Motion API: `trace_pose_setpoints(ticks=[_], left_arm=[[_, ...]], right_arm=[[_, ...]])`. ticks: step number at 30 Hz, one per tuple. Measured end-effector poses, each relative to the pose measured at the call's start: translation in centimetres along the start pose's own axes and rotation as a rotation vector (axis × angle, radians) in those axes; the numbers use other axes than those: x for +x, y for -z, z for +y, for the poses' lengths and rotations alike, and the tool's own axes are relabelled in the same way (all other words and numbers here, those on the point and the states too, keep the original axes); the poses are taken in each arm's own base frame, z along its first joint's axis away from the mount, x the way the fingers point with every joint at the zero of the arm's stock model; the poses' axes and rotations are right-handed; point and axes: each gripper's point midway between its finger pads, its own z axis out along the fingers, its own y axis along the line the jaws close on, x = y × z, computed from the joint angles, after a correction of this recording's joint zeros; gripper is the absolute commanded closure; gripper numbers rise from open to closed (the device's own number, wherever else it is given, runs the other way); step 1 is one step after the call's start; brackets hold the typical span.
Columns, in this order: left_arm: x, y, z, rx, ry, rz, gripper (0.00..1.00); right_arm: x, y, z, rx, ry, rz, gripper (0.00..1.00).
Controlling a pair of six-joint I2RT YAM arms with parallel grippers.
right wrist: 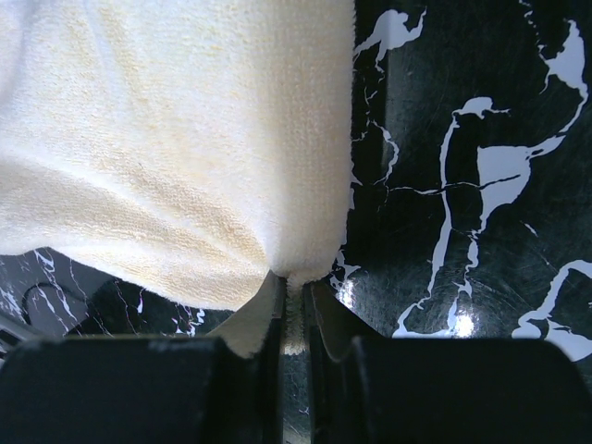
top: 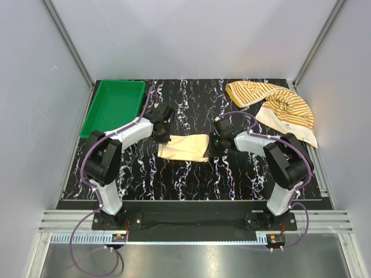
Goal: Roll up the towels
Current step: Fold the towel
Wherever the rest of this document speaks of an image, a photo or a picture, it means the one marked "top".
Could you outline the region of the yellow orange striped towel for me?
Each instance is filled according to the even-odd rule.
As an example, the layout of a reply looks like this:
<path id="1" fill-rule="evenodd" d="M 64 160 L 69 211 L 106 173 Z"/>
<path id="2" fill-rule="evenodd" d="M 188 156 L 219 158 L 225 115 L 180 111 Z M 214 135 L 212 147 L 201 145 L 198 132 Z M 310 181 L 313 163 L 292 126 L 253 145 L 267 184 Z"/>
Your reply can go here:
<path id="1" fill-rule="evenodd" d="M 318 148 L 312 110 L 294 91 L 270 83 L 236 81 L 226 85 L 226 92 L 239 108 L 262 101 L 257 121 Z"/>

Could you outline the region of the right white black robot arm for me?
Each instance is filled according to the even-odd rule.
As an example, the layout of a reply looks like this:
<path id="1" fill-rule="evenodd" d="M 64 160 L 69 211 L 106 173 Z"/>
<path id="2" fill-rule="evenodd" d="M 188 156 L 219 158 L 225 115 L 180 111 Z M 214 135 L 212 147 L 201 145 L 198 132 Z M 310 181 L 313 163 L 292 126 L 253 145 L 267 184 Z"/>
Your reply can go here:
<path id="1" fill-rule="evenodd" d="M 306 186 L 312 177 L 314 165 L 307 152 L 292 133 L 283 136 L 266 136 L 243 131 L 239 134 L 222 136 L 216 132 L 210 135 L 206 158 L 216 158 L 233 149 L 262 156 L 268 163 L 275 181 L 270 198 L 261 213 L 247 213 L 247 228 L 280 229 L 290 210 L 295 207 L 294 197 Z"/>

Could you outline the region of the yellow cream towel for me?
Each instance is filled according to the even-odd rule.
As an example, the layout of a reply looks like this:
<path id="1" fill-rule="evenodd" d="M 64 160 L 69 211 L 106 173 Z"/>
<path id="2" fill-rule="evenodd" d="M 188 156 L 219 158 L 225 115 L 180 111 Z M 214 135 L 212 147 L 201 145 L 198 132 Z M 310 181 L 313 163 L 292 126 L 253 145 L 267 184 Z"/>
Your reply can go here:
<path id="1" fill-rule="evenodd" d="M 189 136 L 170 135 L 166 144 L 158 144 L 157 156 L 166 160 L 208 162 L 204 154 L 209 145 L 209 135 L 194 134 Z"/>

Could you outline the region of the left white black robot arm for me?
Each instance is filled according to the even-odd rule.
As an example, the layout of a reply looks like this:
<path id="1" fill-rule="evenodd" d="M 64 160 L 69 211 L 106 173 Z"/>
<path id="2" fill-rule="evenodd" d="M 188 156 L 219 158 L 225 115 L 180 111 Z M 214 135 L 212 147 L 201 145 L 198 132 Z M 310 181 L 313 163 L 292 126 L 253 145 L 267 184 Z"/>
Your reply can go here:
<path id="1" fill-rule="evenodd" d="M 81 177 L 90 185 L 98 205 L 94 219 L 103 229 L 125 227 L 125 206 L 119 197 L 116 178 L 119 174 L 122 152 L 134 143 L 151 137 L 157 143 L 170 141 L 170 120 L 135 118 L 112 131 L 93 131 L 88 139 L 88 150 L 83 159 Z"/>

